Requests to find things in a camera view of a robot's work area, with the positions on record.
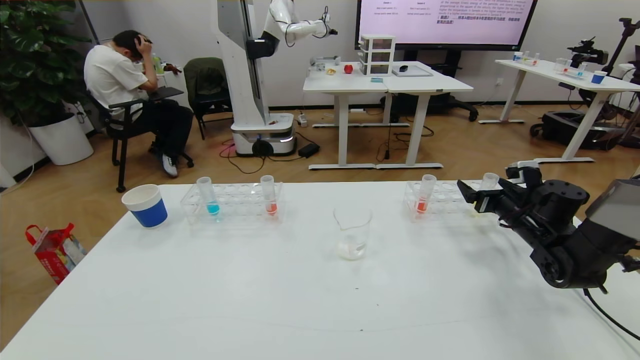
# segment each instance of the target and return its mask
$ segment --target man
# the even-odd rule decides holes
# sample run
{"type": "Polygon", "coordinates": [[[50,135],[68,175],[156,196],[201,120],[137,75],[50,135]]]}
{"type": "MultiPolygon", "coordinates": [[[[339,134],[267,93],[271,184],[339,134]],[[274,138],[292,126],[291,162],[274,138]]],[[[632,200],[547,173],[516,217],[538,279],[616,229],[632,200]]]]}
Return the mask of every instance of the man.
{"type": "MultiPolygon", "coordinates": [[[[145,92],[154,92],[158,80],[152,57],[151,41],[135,30],[117,34],[113,40],[96,45],[84,61],[84,81],[91,95],[105,108],[146,98],[145,92]],[[133,65],[133,61],[144,62],[143,74],[133,65]]],[[[114,119],[124,117],[124,109],[110,110],[114,119]]],[[[136,104],[131,107],[133,131],[153,130],[157,134],[156,147],[164,171],[170,177],[177,177],[178,155],[187,144],[193,114],[188,108],[175,101],[159,101],[136,104]]]]}

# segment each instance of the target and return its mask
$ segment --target white t-shirt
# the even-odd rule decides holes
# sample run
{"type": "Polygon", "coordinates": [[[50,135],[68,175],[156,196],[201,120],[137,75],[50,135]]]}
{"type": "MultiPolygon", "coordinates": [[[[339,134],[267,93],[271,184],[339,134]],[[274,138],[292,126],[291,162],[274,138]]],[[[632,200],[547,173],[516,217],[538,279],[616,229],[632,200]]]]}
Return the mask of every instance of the white t-shirt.
{"type": "MultiPolygon", "coordinates": [[[[124,109],[109,109],[109,105],[147,98],[147,93],[138,87],[148,81],[136,70],[131,60],[109,45],[96,45],[84,61],[84,82],[91,95],[111,112],[114,119],[124,117],[124,109]]],[[[131,112],[142,104],[131,106],[131,112]]],[[[140,112],[134,114],[134,120],[140,112]]]]}

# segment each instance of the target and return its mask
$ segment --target blue paper cup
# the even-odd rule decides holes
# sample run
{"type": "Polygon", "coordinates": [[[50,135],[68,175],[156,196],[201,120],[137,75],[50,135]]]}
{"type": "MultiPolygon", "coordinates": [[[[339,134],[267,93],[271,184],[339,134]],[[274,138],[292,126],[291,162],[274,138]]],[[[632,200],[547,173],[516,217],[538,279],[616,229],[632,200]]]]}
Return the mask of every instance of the blue paper cup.
{"type": "Polygon", "coordinates": [[[596,71],[593,73],[593,78],[591,82],[594,84],[602,84],[602,80],[607,76],[607,73],[604,71],[596,71]]]}
{"type": "Polygon", "coordinates": [[[156,227],[166,218],[166,207],[157,185],[141,185],[122,196],[122,204],[131,211],[144,227],[156,227]]]}

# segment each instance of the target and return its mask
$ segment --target power adapter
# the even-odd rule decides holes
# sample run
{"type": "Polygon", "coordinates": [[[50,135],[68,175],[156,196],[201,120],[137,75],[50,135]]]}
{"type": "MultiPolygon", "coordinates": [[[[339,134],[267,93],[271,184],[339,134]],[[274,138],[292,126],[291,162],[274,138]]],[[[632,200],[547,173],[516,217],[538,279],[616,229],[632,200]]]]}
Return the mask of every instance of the power adapter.
{"type": "Polygon", "coordinates": [[[307,127],[307,116],[305,114],[298,115],[298,123],[300,127],[307,127]]]}
{"type": "Polygon", "coordinates": [[[304,146],[300,150],[298,150],[298,156],[303,158],[310,158],[312,155],[320,151],[320,146],[316,143],[310,143],[307,146],[304,146]]]}

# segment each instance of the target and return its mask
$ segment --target white plant pot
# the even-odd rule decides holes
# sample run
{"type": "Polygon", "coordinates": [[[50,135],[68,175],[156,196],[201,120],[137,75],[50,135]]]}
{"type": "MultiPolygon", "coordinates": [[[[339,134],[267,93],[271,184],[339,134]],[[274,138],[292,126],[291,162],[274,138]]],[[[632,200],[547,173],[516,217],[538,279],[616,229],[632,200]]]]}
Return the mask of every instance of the white plant pot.
{"type": "Polygon", "coordinates": [[[93,154],[75,115],[55,124],[30,127],[29,131],[56,165],[77,163],[93,154]]]}

